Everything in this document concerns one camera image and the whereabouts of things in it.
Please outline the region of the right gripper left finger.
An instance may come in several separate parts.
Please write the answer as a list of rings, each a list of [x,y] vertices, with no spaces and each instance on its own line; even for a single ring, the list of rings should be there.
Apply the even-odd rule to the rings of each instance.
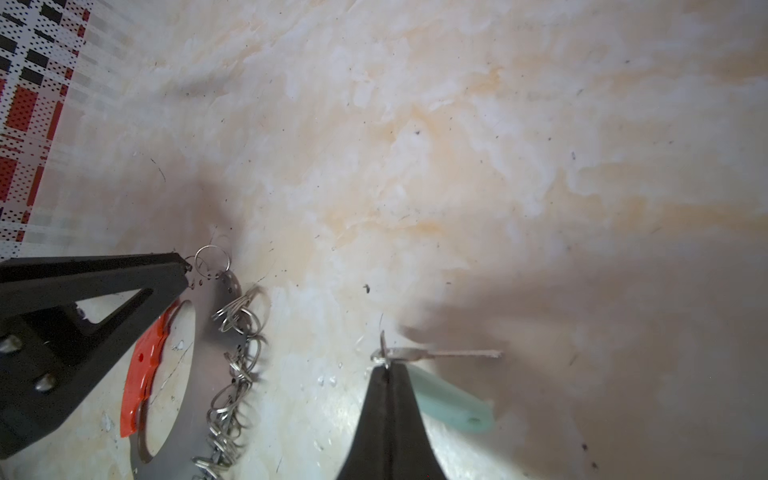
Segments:
[[[369,378],[357,428],[338,480],[384,480],[390,473],[388,372],[375,367]]]

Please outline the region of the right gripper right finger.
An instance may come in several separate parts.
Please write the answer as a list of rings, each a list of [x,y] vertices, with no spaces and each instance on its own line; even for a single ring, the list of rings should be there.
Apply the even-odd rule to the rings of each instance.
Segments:
[[[387,369],[387,479],[446,479],[429,442],[404,364]]]

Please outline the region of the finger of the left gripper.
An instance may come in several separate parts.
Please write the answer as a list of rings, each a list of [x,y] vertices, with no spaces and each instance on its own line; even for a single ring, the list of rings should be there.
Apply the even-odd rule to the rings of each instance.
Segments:
[[[55,431],[188,286],[177,253],[1,264],[1,456]]]

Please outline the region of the small key with teal tag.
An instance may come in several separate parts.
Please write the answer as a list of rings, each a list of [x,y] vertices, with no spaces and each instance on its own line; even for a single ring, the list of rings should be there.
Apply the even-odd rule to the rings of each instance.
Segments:
[[[404,364],[420,411],[459,431],[483,433],[492,430],[495,418],[491,406],[476,396],[416,366],[419,361],[443,358],[501,359],[500,350],[434,350],[419,347],[389,347],[386,333],[379,334],[379,348],[370,358],[391,366]]]

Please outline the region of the grey key organizer red handle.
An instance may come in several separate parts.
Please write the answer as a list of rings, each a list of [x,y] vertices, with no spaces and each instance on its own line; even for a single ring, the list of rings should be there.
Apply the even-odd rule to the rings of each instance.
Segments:
[[[222,479],[236,464],[244,442],[238,418],[256,381],[266,339],[252,310],[258,286],[243,289],[232,260],[207,260],[206,246],[187,257],[188,288],[136,342],[126,376],[120,434],[130,443],[136,479]],[[195,314],[190,371],[180,408],[157,453],[145,439],[155,375],[171,326],[184,308]]]

